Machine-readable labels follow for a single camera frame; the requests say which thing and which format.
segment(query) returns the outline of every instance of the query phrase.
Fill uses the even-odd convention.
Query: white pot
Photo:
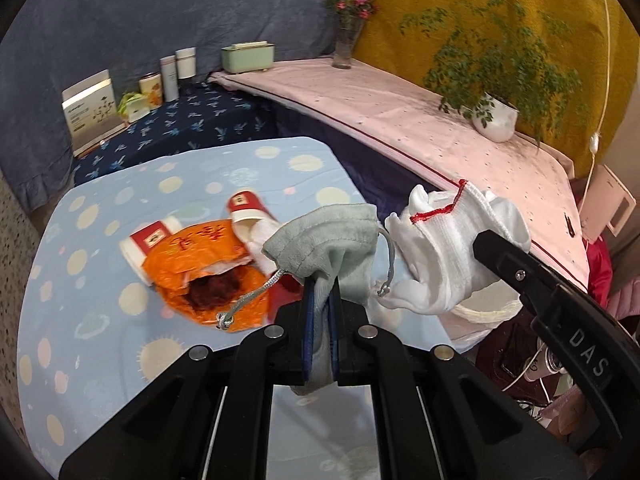
[[[487,106],[487,108],[491,110],[493,119],[488,122],[486,126],[482,126],[482,118],[478,118],[474,111],[471,121],[476,127],[476,130],[493,142],[505,142],[511,139],[516,131],[518,111],[515,108],[501,103],[490,95],[486,97],[494,104],[494,106],[490,104]]]

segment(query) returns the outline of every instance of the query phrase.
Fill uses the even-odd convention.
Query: polka dot tablecloth
[[[320,205],[362,202],[331,151],[306,137],[159,158],[92,180],[60,201],[33,264],[18,334],[26,433],[54,476],[186,349],[226,348],[246,335],[174,314],[137,279],[118,242],[170,214],[185,226],[228,218],[226,201],[247,187],[280,221]],[[372,280],[383,280],[388,264],[382,237],[378,243]],[[397,279],[407,275],[397,260]],[[389,311],[372,321],[414,346],[449,343],[435,317]],[[268,469],[279,479],[379,476],[369,389],[330,386],[297,397],[277,387]]]

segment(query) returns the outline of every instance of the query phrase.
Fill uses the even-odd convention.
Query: green tissue box
[[[273,65],[274,45],[266,41],[236,43],[222,49],[222,67],[231,74],[265,70]]]

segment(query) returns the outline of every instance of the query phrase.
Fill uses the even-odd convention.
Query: gray drawstring pouch
[[[330,359],[327,298],[336,278],[340,295],[353,303],[366,304],[373,257],[378,234],[389,243],[390,272],[380,295],[388,292],[393,278],[395,251],[388,233],[378,226],[376,207],[371,204],[328,205],[284,224],[269,238],[262,252],[273,260],[278,270],[259,289],[239,298],[231,311],[222,315],[220,327],[232,321],[233,313],[243,304],[262,294],[287,273],[303,280],[313,277],[314,323],[311,370],[304,386],[292,386],[306,395],[331,384],[334,379]]]

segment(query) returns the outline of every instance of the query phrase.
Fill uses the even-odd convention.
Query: navy floral fabric
[[[202,83],[164,103],[75,161],[76,186],[114,171],[199,148],[276,137],[270,105],[244,92]]]

